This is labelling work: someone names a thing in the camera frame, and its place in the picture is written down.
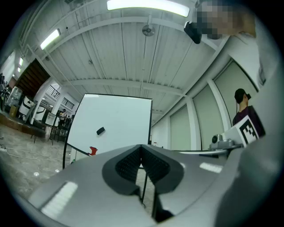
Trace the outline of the brown staircase underside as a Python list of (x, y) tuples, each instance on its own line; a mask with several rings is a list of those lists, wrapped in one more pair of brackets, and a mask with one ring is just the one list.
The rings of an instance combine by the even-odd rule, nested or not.
[(15, 86), (20, 88), (23, 95), (34, 98), (40, 87), (50, 78), (37, 59), (23, 71)]

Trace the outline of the round metal ceiling fixture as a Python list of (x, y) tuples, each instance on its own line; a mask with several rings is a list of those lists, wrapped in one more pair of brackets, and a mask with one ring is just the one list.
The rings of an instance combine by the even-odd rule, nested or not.
[(142, 28), (142, 33), (146, 37), (151, 37), (155, 34), (155, 28), (152, 25), (152, 15), (148, 15), (147, 24)]

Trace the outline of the black metal railing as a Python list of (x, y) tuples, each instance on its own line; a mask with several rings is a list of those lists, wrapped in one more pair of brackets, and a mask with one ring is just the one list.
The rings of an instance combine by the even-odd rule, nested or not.
[[(60, 92), (55, 89), (52, 85), (49, 86), (49, 88), (47, 89), (47, 94), (52, 97), (53, 99), (57, 100), (60, 96)], [(62, 100), (62, 105), (66, 106), (69, 109), (73, 109), (74, 108), (74, 103), (72, 103), (69, 99), (67, 99), (66, 97), (63, 98)]]

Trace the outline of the glass display case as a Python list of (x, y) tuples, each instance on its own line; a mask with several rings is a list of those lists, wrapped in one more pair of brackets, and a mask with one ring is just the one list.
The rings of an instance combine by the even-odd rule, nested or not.
[(47, 118), (45, 121), (45, 124), (50, 125), (50, 126), (54, 126), (55, 125), (55, 121), (56, 121), (57, 116), (54, 115), (53, 113), (48, 113), (47, 114)]

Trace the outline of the white machine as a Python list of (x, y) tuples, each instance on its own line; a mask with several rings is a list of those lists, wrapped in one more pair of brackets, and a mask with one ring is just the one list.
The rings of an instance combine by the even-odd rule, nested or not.
[[(24, 97), (20, 107), (19, 107), (19, 119), (22, 119), (24, 122), (31, 122), (32, 116), (34, 114), (35, 108), (37, 105), (37, 101), (32, 101), (27, 96)], [(42, 104), (39, 105), (35, 117), (35, 120), (41, 121), (43, 119), (43, 116), (46, 112), (46, 108), (42, 106)]]

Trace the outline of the white whiteboard with black frame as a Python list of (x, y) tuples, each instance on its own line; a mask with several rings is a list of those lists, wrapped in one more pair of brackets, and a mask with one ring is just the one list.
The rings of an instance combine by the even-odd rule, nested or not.
[[(150, 138), (151, 109), (151, 99), (86, 94), (75, 114), (66, 144), (81, 153), (81, 159), (93, 157), (90, 146), (97, 148), (97, 155), (131, 145), (146, 145)], [(105, 131), (97, 135), (101, 127)]]

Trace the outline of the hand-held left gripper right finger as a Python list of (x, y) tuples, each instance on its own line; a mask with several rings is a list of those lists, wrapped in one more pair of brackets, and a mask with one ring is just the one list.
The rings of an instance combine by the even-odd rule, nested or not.
[(143, 227), (215, 227), (222, 196), (237, 173), (242, 149), (225, 159), (142, 145), (142, 165), (155, 187), (152, 223)]

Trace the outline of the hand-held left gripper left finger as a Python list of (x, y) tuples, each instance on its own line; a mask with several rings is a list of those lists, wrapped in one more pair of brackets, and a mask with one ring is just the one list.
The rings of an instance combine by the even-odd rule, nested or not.
[(158, 174), (160, 154), (151, 145), (131, 145), (86, 157), (37, 188), (29, 202), (45, 226), (153, 227), (136, 184), (140, 166)]

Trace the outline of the person's light grey shirt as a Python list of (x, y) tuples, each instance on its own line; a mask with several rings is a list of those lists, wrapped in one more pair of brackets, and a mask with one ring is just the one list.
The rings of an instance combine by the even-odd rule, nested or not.
[(284, 59), (269, 39), (231, 47), (236, 60), (256, 82), (252, 99), (265, 135), (249, 145), (236, 178), (222, 198), (216, 227), (284, 226)]

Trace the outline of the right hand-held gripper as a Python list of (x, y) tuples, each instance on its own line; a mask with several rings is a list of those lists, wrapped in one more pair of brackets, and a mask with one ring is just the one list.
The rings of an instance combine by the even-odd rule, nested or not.
[(258, 139), (259, 135), (256, 128), (247, 115), (226, 132), (214, 135), (209, 145), (209, 150), (178, 152), (199, 156), (226, 156), (228, 153), (227, 149), (246, 147)]

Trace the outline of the long ceiling tube light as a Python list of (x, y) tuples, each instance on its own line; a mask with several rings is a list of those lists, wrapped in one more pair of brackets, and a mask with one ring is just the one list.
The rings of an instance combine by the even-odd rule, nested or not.
[(169, 0), (108, 0), (107, 10), (117, 10), (123, 8), (151, 8), (171, 12), (183, 17), (187, 17), (190, 8), (182, 4)]
[(44, 50), (51, 42), (60, 36), (60, 30), (55, 29), (40, 45), (41, 50)]

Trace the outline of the black metal table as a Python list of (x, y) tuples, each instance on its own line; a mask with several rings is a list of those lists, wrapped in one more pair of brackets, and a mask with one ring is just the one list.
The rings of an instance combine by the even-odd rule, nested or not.
[(52, 145), (54, 141), (66, 141), (67, 128), (63, 126), (49, 125), (38, 120), (34, 120), (33, 126), (35, 127), (35, 129), (32, 132), (30, 138), (33, 138), (34, 143), (37, 138), (46, 138), (47, 141), (51, 141)]

